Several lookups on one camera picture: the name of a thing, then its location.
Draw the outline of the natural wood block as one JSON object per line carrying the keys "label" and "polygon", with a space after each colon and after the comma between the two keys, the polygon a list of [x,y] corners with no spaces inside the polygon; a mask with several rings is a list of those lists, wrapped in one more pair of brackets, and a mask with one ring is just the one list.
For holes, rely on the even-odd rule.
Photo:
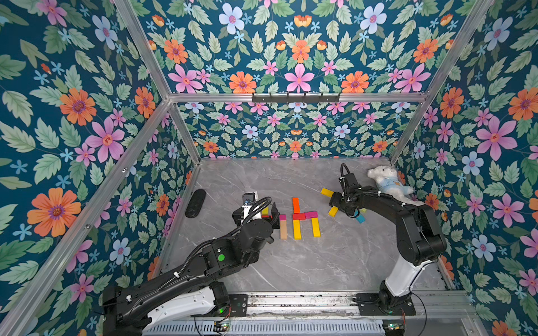
{"label": "natural wood block", "polygon": [[287,220],[280,221],[280,239],[287,239]]}

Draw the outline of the white vented strip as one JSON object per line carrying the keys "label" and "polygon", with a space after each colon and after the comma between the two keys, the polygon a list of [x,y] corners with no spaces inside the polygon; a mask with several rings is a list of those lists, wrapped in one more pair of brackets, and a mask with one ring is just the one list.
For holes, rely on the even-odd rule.
{"label": "white vented strip", "polygon": [[381,320],[241,320],[217,325],[209,319],[172,321],[144,335],[384,335]]}

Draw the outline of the white teddy bear plush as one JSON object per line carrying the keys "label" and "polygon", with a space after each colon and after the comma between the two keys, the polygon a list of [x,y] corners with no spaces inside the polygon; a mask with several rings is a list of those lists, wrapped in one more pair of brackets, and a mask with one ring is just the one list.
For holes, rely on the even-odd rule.
{"label": "white teddy bear plush", "polygon": [[367,172],[367,176],[375,181],[380,192],[389,194],[406,204],[414,204],[416,206],[425,205],[424,202],[411,199],[411,195],[414,193],[414,188],[405,186],[399,180],[395,168],[388,165],[378,166],[370,169]]}

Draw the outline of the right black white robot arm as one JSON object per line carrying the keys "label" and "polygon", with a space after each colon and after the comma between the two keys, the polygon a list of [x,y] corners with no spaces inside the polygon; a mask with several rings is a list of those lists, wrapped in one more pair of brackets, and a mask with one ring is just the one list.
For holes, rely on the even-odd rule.
{"label": "right black white robot arm", "polygon": [[350,218],[359,218],[361,210],[366,209],[395,224],[399,252],[396,265],[372,299],[358,294],[356,301],[363,314],[367,314],[369,307],[383,313],[399,313],[412,304],[413,283],[426,266],[437,262],[447,243],[433,208],[410,199],[412,187],[403,186],[394,169],[380,166],[369,170],[368,177],[375,181],[375,186],[362,186],[342,165],[338,179],[342,191],[330,194],[329,213],[335,216],[340,211]]}

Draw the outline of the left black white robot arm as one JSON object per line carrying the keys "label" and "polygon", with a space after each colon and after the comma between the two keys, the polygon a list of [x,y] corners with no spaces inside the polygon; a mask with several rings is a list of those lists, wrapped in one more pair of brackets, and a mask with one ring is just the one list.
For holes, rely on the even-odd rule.
{"label": "left black white robot arm", "polygon": [[259,260],[273,243],[280,213],[270,197],[243,196],[233,213],[237,227],[197,245],[178,267],[139,285],[108,286],[102,294],[103,335],[142,335],[169,321],[231,316],[233,306],[222,278]]}

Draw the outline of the metal hook rail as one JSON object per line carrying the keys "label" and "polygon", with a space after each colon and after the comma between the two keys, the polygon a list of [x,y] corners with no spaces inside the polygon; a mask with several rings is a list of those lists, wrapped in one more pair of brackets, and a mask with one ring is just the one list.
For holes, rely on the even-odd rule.
{"label": "metal hook rail", "polygon": [[252,102],[260,103],[276,103],[276,104],[288,104],[288,103],[307,103],[307,104],[319,104],[319,103],[334,103],[340,101],[340,94],[325,94],[325,93],[278,93],[278,94],[252,94]]}

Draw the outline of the black oval remote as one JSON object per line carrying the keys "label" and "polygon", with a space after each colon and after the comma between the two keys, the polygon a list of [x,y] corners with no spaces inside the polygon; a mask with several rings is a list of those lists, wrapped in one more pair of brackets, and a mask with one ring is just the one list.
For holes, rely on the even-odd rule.
{"label": "black oval remote", "polygon": [[200,214],[203,204],[205,203],[206,196],[207,192],[204,189],[197,189],[193,192],[185,210],[186,218],[195,218]]}

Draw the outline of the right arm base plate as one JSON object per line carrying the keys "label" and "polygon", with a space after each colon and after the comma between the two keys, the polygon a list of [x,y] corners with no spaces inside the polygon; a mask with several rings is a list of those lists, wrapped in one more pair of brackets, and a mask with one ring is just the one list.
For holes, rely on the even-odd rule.
{"label": "right arm base plate", "polygon": [[415,316],[416,308],[410,295],[392,297],[389,293],[358,293],[357,303],[362,316]]}

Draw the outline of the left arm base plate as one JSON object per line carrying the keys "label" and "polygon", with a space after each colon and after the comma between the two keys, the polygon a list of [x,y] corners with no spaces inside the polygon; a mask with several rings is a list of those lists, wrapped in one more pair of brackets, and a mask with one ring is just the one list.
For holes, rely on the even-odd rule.
{"label": "left arm base plate", "polygon": [[223,310],[223,317],[246,317],[249,302],[247,294],[230,294],[228,305]]}

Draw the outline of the yellow block at pile top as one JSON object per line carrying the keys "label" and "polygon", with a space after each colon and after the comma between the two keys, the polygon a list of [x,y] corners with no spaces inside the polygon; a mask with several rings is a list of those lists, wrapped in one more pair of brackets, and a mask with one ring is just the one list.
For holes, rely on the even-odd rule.
{"label": "yellow block at pile top", "polygon": [[321,190],[321,194],[324,195],[324,196],[326,196],[326,197],[332,197],[333,194],[334,194],[334,192],[331,191],[331,190],[329,190],[329,189],[323,188],[323,189]]}

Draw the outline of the orange block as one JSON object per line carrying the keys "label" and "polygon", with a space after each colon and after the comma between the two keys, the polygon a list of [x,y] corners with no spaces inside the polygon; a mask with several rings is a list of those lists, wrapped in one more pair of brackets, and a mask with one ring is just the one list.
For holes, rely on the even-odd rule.
{"label": "orange block", "polygon": [[292,207],[293,207],[294,214],[300,214],[301,213],[300,202],[299,202],[298,197],[293,197],[292,198]]}

